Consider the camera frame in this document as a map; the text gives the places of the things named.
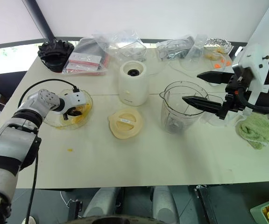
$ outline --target floor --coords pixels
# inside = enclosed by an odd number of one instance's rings
[[[74,189],[63,192],[66,201],[83,201],[85,209],[98,189]],[[203,224],[202,213],[196,211],[196,197],[188,186],[170,186],[180,216],[180,224]],[[269,200],[269,182],[220,185],[208,189],[212,207],[219,224],[255,224],[249,210]],[[150,188],[126,188],[123,214],[151,216]],[[30,197],[29,189],[17,189],[12,204],[12,215],[8,224],[20,224],[27,211]],[[67,221],[68,208],[55,190],[38,189],[35,191],[31,215],[37,224],[58,224]]]

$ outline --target green cloth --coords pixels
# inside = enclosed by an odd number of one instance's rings
[[[262,149],[269,143],[269,119],[266,115],[252,113],[236,125],[236,132],[255,149]]]

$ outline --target yellow lid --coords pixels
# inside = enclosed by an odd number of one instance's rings
[[[140,113],[133,108],[117,111],[108,117],[110,129],[118,139],[128,139],[135,136],[143,127]]]

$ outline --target ziploc bag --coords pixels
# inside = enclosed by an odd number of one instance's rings
[[[82,38],[68,58],[63,74],[103,75],[109,55],[92,38]]]
[[[97,33],[93,34],[93,37],[106,53],[117,58],[120,63],[146,60],[147,48],[134,30],[123,30],[111,34]]]
[[[194,38],[190,35],[183,36],[175,40],[167,40],[156,43],[158,57],[162,61],[170,61],[184,58],[192,46]]]

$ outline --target black pole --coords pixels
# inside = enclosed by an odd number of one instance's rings
[[[53,43],[56,38],[52,33],[47,21],[45,20],[44,15],[42,14],[36,0],[22,0],[22,2],[27,8],[28,13],[32,17],[41,35],[47,39],[49,43]]]

